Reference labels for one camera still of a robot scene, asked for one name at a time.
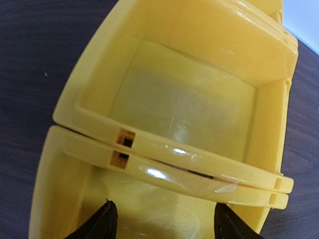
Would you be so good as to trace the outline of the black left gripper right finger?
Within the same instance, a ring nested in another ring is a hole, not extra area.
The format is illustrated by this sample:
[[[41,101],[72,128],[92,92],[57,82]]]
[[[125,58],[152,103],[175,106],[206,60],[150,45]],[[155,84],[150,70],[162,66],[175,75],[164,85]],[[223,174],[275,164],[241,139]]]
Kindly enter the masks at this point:
[[[215,206],[214,235],[216,239],[264,239],[222,203]]]

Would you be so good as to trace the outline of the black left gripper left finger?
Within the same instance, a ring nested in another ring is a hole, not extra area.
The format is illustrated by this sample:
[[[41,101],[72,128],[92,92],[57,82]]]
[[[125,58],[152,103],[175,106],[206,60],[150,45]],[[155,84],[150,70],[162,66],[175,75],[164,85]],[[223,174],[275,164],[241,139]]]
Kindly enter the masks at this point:
[[[106,201],[83,225],[66,239],[115,239],[118,210],[113,201]]]

